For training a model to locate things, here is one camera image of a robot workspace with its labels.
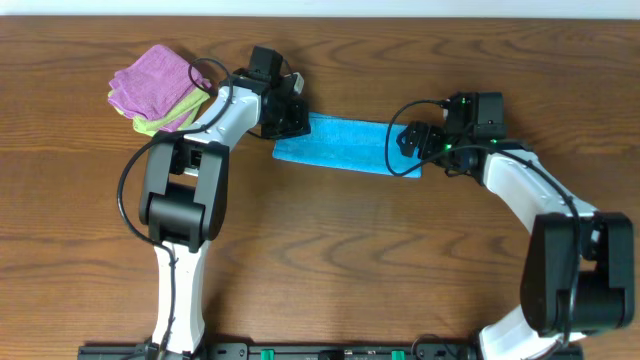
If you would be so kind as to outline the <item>blue microfiber cloth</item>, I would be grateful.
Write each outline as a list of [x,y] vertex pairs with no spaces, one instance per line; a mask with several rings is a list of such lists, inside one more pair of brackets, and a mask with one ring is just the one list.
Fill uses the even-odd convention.
[[277,140],[273,157],[304,165],[389,175],[384,158],[388,125],[312,112],[311,133]]

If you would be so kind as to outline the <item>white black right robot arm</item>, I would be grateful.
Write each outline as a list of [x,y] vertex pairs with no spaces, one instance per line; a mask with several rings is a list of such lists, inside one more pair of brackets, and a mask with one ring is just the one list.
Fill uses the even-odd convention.
[[524,143],[412,122],[402,155],[497,195],[530,234],[519,305],[479,331],[477,359],[549,359],[585,337],[628,326],[635,312],[634,229],[622,213],[575,197]]

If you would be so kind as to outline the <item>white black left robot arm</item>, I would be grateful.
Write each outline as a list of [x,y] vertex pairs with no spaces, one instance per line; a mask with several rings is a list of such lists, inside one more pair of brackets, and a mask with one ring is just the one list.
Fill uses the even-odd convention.
[[206,255],[226,213],[230,153],[256,125],[271,139],[308,134],[303,87],[298,72],[235,75],[220,84],[215,101],[186,135],[151,148],[139,209],[159,270],[149,358],[192,359],[198,353],[205,332]]

